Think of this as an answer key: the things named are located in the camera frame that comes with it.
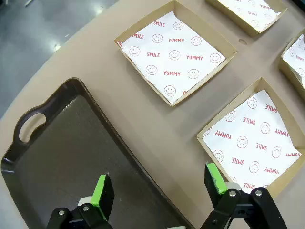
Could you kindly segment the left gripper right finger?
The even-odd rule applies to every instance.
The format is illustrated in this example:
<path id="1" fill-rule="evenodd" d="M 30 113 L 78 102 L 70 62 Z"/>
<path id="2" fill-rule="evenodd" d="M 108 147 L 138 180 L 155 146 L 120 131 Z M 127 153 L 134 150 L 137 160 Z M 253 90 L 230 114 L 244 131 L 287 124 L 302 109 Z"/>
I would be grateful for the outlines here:
<path id="1" fill-rule="evenodd" d="M 251 229 L 287 228 L 267 189 L 259 187 L 245 193 L 239 184 L 225 182 L 214 163 L 205 164 L 204 184 L 213 211 L 201 228 L 227 229 L 233 219 L 244 219 Z"/>

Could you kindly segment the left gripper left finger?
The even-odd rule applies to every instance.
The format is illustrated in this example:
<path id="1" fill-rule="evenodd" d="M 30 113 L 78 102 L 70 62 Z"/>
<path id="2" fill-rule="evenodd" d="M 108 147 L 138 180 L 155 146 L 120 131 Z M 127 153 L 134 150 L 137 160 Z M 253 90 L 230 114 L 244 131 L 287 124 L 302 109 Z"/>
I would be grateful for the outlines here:
<path id="1" fill-rule="evenodd" d="M 48 229 L 111 229 L 108 222 L 114 201 L 114 190 L 109 174 L 100 175 L 92 196 L 79 200 L 77 207 L 53 210 Z"/>

